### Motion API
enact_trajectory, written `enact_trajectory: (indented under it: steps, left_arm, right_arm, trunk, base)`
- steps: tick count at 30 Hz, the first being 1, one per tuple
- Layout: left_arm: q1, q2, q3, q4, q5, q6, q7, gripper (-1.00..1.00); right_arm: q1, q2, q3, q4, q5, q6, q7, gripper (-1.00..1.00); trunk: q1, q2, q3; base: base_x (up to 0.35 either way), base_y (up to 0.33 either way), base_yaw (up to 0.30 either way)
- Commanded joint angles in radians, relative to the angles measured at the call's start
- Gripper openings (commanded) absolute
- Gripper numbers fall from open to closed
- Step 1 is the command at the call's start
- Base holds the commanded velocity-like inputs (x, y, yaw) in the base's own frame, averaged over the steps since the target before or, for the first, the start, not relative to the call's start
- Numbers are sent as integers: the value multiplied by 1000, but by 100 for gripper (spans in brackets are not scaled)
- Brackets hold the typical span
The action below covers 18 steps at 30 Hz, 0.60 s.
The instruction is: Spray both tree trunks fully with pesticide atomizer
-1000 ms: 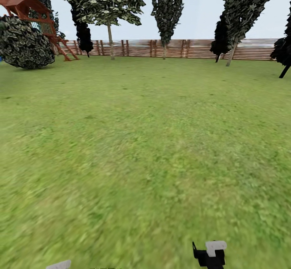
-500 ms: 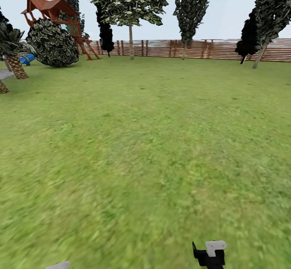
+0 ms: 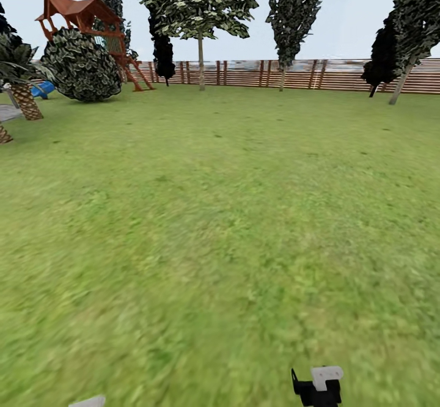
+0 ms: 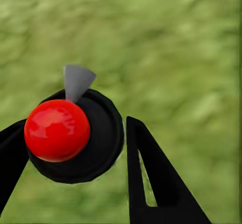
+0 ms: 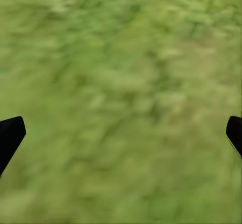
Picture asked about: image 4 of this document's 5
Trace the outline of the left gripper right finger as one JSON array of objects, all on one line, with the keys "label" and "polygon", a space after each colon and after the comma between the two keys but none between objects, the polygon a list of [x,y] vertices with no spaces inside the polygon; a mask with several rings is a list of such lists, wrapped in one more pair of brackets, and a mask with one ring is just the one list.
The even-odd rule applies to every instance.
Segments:
[{"label": "left gripper right finger", "polygon": [[[130,224],[211,224],[146,125],[127,116]],[[138,150],[157,207],[146,204]]]}]

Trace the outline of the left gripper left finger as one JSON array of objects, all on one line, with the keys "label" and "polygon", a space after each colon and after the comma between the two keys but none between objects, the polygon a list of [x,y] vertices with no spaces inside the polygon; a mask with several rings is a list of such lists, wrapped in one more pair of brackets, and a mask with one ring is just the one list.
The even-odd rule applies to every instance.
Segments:
[{"label": "left gripper left finger", "polygon": [[24,138],[26,120],[0,132],[0,215],[30,159]]}]

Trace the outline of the pesticide atomizer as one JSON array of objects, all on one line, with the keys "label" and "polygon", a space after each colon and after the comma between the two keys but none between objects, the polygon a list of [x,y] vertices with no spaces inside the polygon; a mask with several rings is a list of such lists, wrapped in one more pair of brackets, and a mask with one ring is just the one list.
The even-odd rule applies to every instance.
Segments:
[{"label": "pesticide atomizer", "polygon": [[64,65],[65,89],[43,100],[24,127],[26,149],[41,174],[55,182],[90,182],[118,161],[126,134],[112,100],[90,85],[94,72]]}]

